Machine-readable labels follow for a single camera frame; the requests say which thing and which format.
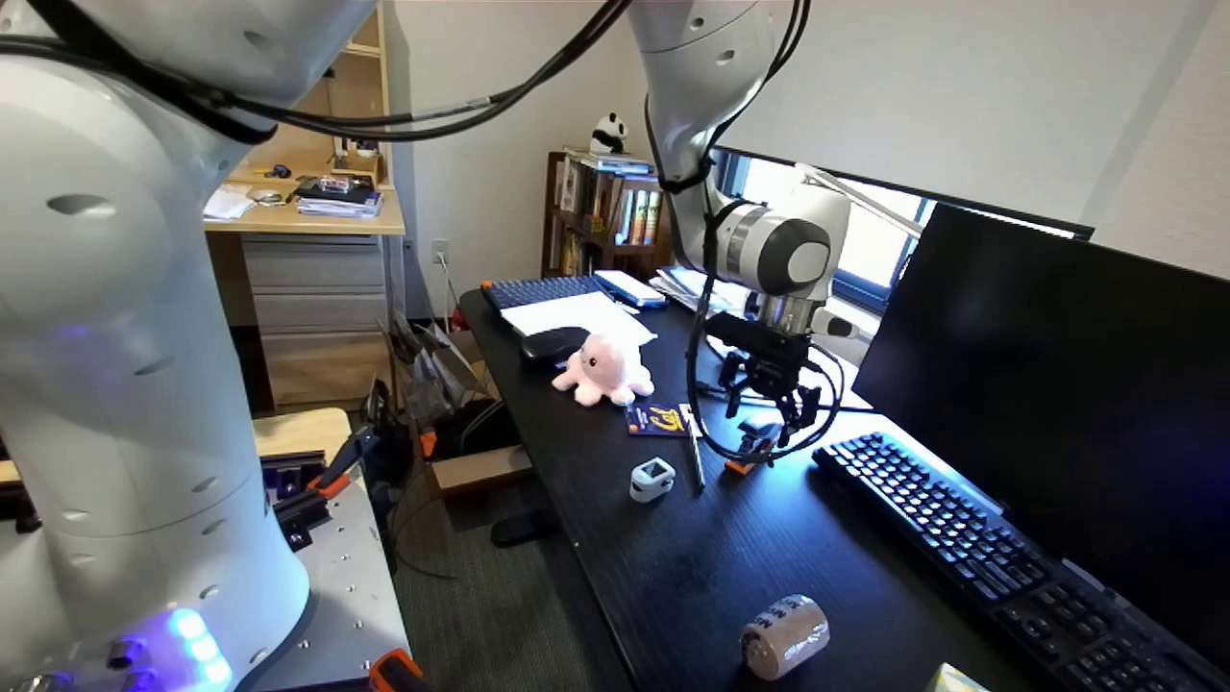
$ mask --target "wall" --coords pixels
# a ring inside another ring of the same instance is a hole
[[[591,0],[390,0],[406,41],[406,72],[397,72],[390,85],[409,85],[397,103],[435,106],[506,87],[539,68],[591,13]],[[591,122],[617,113],[634,154],[645,154],[640,96],[634,39],[617,24],[584,60],[494,122],[399,146],[406,245],[427,285],[427,295],[409,295],[409,317],[447,317],[480,279],[535,277],[547,150],[584,146]]]
[[[1091,223],[1218,0],[817,0],[745,150]]]
[[[1230,277],[1230,0],[1201,27],[1096,237]]]

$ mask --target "shelf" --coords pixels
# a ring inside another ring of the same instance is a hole
[[[654,181],[591,170],[584,154],[547,159],[543,274],[591,264],[654,274],[672,249],[668,237],[668,208]]]
[[[380,46],[368,46],[368,41],[347,41],[343,53],[347,53],[347,59],[380,60]]]
[[[257,455],[261,458],[289,458],[289,455],[306,455],[321,449],[321,458],[335,458],[351,434],[351,420],[343,408],[316,408],[298,415],[271,415],[271,420],[253,420],[257,429]],[[17,483],[21,475],[6,458],[0,458],[0,483]]]
[[[253,188],[289,191],[290,183],[261,181]],[[321,237],[386,237],[402,235],[402,214],[390,183],[380,183],[380,214],[375,220],[343,220],[343,214],[298,214],[295,204],[275,208],[251,208],[242,220],[230,223],[203,223],[207,235],[321,235]]]

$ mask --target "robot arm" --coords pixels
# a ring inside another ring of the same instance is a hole
[[[759,322],[775,336],[812,336],[840,258],[850,204],[800,181],[800,204],[770,213],[731,204],[707,176],[716,140],[754,103],[793,39],[778,31],[793,27],[782,9],[782,0],[640,0],[631,4],[631,24],[648,77],[645,127],[681,253],[755,288]]]
[[[711,279],[722,277],[755,292],[754,319],[707,319],[707,336],[740,351],[722,361],[720,383],[732,408],[740,387],[770,397],[782,415],[778,443],[817,415],[817,387],[803,387],[800,372],[813,327],[817,337],[831,327],[822,304],[840,258],[850,204],[813,181],[800,181],[789,208],[731,204],[711,188],[707,164],[716,140],[778,68],[800,13],[807,24],[807,4],[782,0],[631,4],[648,77],[645,127],[662,188],[672,199],[681,253],[703,264]]]

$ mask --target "paper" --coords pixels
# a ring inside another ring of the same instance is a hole
[[[617,342],[645,347],[654,342],[654,331],[645,331],[634,317],[627,317],[614,299],[602,292],[580,292],[561,299],[539,299],[500,313],[520,336],[543,336],[558,327],[584,327],[591,336],[606,336]]]
[[[945,660],[945,666],[936,666],[931,692],[986,692],[986,687]]]
[[[298,195],[295,208],[298,208],[298,214],[375,220],[375,214],[380,214],[380,195],[362,199],[362,204],[353,204],[353,199],[306,199],[306,195]]]
[[[242,220],[247,213],[253,208],[253,199],[247,195],[242,183],[221,183],[207,195],[203,204],[203,220],[207,223],[230,223],[230,220]]]

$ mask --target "black keyboard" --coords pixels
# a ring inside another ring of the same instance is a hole
[[[969,490],[917,467],[884,434],[822,446],[817,470],[872,499],[1059,687],[1215,692],[1227,677],[1164,645],[1121,607],[1048,560]]]
[[[580,292],[602,292],[602,279],[584,274],[584,277],[500,279],[500,285],[486,288],[494,313],[521,306],[521,304],[543,304],[543,299],[561,299],[561,295],[580,295]]]

